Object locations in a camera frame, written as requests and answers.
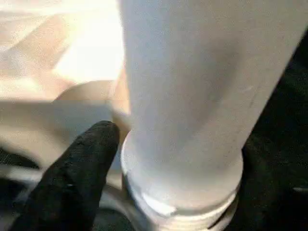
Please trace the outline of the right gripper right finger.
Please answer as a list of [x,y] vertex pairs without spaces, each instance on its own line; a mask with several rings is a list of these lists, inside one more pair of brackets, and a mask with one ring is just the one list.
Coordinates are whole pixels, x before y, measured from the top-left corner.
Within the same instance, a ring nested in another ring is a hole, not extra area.
[[272,147],[243,147],[244,172],[228,231],[306,231],[308,184]]

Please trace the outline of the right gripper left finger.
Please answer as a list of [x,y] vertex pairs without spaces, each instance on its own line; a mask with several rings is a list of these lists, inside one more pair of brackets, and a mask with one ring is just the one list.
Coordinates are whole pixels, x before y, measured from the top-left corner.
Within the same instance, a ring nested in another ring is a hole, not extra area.
[[119,141],[119,128],[111,121],[78,135],[45,171],[9,229],[90,231]]

